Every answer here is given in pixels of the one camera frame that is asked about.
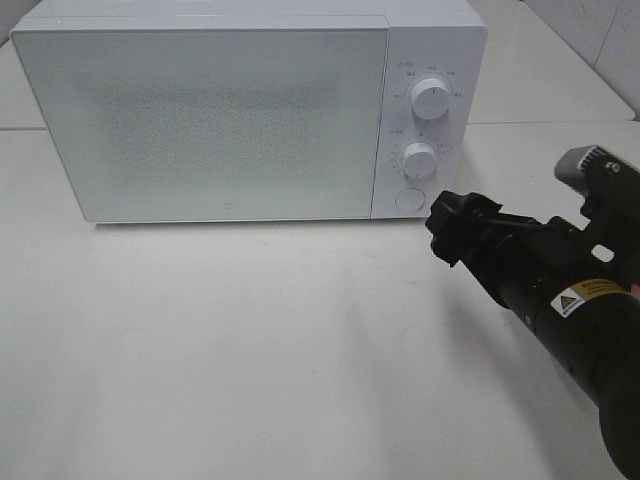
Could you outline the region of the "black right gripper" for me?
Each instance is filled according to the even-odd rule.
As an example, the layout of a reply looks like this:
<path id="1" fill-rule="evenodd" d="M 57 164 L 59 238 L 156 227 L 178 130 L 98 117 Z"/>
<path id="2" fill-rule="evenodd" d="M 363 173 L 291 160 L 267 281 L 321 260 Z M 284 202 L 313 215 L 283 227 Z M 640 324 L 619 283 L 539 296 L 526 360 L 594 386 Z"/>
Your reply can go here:
<path id="1" fill-rule="evenodd" d="M 593 162 L 579 228 L 505 213 L 488 197 L 443 191 L 425 222 L 431 250 L 459 261 L 489 296 L 511 310 L 606 310 L 639 300 L 639 171 L 624 162 Z"/>

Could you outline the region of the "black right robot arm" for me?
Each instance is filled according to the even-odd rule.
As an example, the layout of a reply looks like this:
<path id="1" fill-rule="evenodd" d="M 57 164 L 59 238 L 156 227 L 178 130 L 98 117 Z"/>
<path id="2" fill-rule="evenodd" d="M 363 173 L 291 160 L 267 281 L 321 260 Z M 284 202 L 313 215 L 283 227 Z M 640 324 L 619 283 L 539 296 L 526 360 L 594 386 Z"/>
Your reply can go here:
<path id="1" fill-rule="evenodd" d="M 607 452 L 639 476 L 639 172 L 607 161 L 588 175 L 583 230 L 502 212 L 478 193 L 442 192 L 426 221 L 434 254 L 462 262 L 597 406 Z"/>

